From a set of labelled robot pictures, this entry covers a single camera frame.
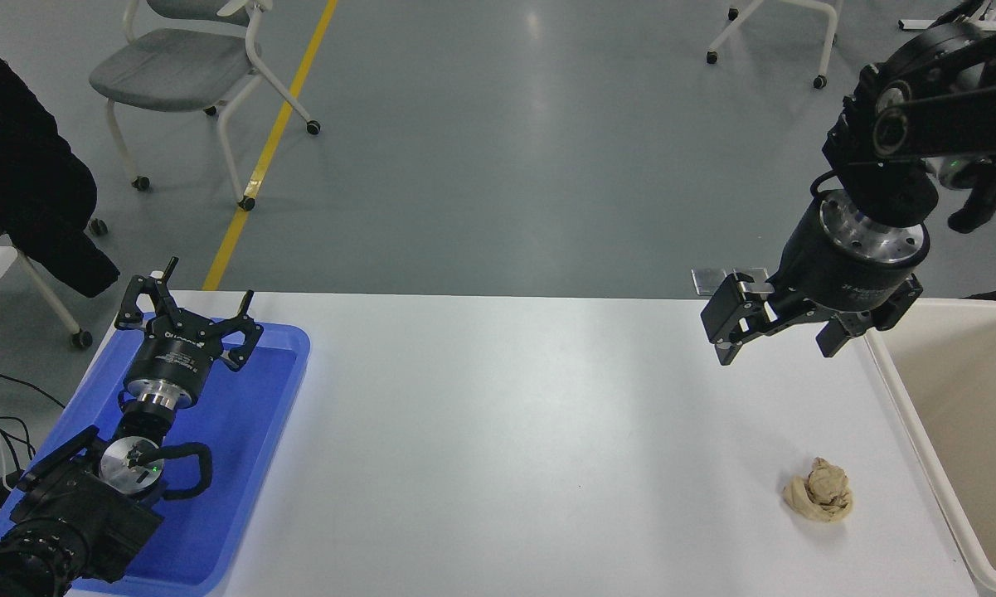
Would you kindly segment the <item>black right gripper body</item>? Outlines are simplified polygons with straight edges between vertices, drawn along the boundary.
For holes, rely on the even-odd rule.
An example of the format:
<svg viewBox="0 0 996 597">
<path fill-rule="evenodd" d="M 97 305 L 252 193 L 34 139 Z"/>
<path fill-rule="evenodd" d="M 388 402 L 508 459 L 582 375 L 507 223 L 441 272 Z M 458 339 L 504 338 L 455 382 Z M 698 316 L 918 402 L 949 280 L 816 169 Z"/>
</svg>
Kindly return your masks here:
<svg viewBox="0 0 996 597">
<path fill-rule="evenodd" d="M 921 226 L 885 226 L 853 203 L 812 203 L 786 242 L 775 286 L 834 311 L 869 311 L 920 262 Z"/>
</svg>

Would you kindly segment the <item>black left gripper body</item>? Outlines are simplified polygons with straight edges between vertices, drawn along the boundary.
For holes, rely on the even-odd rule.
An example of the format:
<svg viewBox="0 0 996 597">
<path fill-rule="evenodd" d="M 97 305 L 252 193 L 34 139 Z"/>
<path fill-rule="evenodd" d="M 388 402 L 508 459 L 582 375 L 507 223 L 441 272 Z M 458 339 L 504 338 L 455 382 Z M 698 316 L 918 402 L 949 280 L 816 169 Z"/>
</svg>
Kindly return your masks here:
<svg viewBox="0 0 996 597">
<path fill-rule="evenodd" d="M 178 386 L 184 396 L 201 394 L 222 352 L 220 340 L 199 336 L 212 323 L 210 318 L 193 313 L 184 313 L 178 322 L 168 314 L 150 318 L 127 371 L 126 390 L 138 396 L 145 383 L 163 382 Z"/>
</svg>

